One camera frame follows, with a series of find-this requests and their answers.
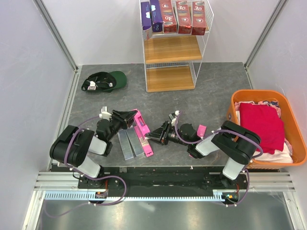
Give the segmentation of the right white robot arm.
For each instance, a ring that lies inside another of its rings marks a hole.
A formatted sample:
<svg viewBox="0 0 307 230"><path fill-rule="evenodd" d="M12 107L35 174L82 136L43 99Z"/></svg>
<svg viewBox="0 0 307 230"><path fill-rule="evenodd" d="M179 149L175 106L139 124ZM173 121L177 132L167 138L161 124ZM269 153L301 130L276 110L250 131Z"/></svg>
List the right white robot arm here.
<svg viewBox="0 0 307 230"><path fill-rule="evenodd" d="M164 122L145 136L161 145L167 145L171 141L187 146L187 152L195 159L221 150L228 156L228 160L219 181L227 189L237 183L238 175L252 160L261 142L257 134L231 121L225 121L218 130L205 138L201 138L191 124L185 123L177 128L170 121Z"/></svg>

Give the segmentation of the purple toothpaste box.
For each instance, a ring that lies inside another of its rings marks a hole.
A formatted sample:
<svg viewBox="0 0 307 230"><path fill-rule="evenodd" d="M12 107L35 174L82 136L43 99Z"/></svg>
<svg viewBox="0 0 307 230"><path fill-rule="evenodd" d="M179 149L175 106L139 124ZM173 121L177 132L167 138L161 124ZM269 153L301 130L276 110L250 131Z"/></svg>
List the purple toothpaste box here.
<svg viewBox="0 0 307 230"><path fill-rule="evenodd" d="M142 30L146 31L152 27L150 3L141 2Z"/></svg>

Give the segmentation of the red toothpaste box silver side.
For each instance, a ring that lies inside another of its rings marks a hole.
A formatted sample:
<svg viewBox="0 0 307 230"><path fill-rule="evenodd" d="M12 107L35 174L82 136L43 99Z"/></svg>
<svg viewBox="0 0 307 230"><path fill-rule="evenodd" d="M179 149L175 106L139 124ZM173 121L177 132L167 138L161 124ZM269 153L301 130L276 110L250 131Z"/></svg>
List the red toothpaste box silver side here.
<svg viewBox="0 0 307 230"><path fill-rule="evenodd" d="M176 33L177 22L171 0L160 0L160 11L163 20L163 33Z"/></svg>

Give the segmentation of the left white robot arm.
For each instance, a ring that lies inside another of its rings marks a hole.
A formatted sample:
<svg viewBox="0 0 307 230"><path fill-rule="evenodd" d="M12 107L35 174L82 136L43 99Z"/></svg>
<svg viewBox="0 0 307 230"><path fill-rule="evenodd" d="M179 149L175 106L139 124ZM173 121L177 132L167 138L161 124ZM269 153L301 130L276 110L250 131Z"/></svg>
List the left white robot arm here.
<svg viewBox="0 0 307 230"><path fill-rule="evenodd" d="M84 122L78 126L68 125L52 144L50 158L89 178L94 188L101 188L105 184L103 167L90 159L88 153L108 156L113 148L112 138L130 128L136 114L137 110L109 113L103 107L99 116L93 118L98 119L96 131L83 129Z"/></svg>

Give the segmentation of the red 3D toothpaste box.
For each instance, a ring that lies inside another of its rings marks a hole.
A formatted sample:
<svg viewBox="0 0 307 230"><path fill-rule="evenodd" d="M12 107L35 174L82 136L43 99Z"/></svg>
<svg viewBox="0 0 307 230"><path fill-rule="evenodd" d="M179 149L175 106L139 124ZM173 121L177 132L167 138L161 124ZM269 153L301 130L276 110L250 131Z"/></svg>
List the red 3D toothpaste box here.
<svg viewBox="0 0 307 230"><path fill-rule="evenodd" d="M187 1L176 1L177 32L179 34L191 34L192 22Z"/></svg>
<svg viewBox="0 0 307 230"><path fill-rule="evenodd" d="M206 31L205 5L203 1L192 2L192 35L203 36Z"/></svg>

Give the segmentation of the silver R&O toothpaste box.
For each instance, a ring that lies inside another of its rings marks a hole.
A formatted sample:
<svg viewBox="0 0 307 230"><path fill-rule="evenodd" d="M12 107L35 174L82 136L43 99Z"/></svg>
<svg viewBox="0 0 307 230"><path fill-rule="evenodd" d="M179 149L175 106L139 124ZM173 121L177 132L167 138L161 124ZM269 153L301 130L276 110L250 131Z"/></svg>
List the silver R&O toothpaste box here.
<svg viewBox="0 0 307 230"><path fill-rule="evenodd" d="M159 33L163 30L163 19L160 9L159 0L150 0L152 31Z"/></svg>

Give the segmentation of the pink toothpaste box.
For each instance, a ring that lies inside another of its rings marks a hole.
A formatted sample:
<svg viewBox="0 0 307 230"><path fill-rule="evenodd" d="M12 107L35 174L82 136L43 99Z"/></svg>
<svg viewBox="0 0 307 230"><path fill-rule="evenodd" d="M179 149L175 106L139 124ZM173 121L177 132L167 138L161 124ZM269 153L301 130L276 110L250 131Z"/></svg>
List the pink toothpaste box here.
<svg viewBox="0 0 307 230"><path fill-rule="evenodd" d="M197 136L203 138L205 136L206 128L207 127L204 125L199 125L197 129Z"/></svg>
<svg viewBox="0 0 307 230"><path fill-rule="evenodd" d="M152 148L151 148L148 140L146 140L145 138L142 137L140 129L137 126L135 126L134 129L135 129L136 135L137 135L137 137L138 137L138 139L141 143L141 146L143 148L145 156L146 157L153 156L154 153L152 151Z"/></svg>
<svg viewBox="0 0 307 230"><path fill-rule="evenodd" d="M150 132L149 127L145 123L141 112L138 109L133 109L132 111L136 111L136 114L134 115L134 123L136 124L135 130L144 138L145 135Z"/></svg>

